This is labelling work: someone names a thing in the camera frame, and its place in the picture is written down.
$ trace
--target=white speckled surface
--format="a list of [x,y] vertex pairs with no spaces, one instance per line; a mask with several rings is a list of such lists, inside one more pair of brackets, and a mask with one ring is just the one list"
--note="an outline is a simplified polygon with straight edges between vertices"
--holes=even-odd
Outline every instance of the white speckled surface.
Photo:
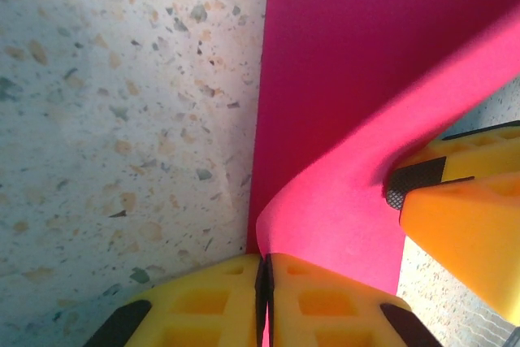
[[[0,346],[82,345],[242,251],[265,3],[0,0]],[[519,107],[511,84],[455,128]],[[411,241],[399,294],[447,346],[512,329]]]

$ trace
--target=yellow plastic block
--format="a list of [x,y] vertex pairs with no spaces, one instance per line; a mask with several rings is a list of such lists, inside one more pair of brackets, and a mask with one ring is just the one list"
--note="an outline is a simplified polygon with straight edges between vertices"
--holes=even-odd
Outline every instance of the yellow plastic block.
[[520,325],[519,172],[416,189],[405,198],[401,226],[502,317]]
[[442,182],[520,171],[520,127],[503,127],[453,140],[435,140],[399,168],[446,156]]
[[255,347],[259,255],[245,255],[152,288],[152,308],[125,347]]
[[285,254],[271,255],[275,347],[406,347],[379,308],[400,298]]

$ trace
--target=pink paper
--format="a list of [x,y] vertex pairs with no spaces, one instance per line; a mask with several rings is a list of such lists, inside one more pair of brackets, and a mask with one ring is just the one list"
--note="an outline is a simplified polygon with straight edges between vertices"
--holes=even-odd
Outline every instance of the pink paper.
[[396,292],[404,233],[384,178],[520,72],[519,5],[268,0],[249,252],[258,239]]

